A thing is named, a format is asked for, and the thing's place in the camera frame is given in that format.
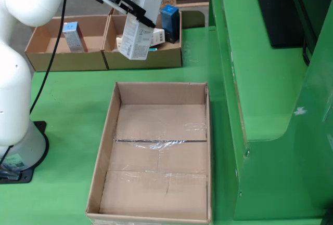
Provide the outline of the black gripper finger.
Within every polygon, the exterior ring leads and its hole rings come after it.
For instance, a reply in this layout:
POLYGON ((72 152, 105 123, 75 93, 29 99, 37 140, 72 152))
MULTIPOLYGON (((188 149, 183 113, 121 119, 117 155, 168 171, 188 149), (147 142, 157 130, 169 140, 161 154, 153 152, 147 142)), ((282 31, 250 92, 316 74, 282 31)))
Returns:
POLYGON ((146 10, 142 9, 136 3, 131 0, 121 0, 120 8, 126 11, 126 13, 130 13, 136 17, 136 20, 143 23, 144 25, 155 28, 156 25, 147 17, 145 17, 146 10))

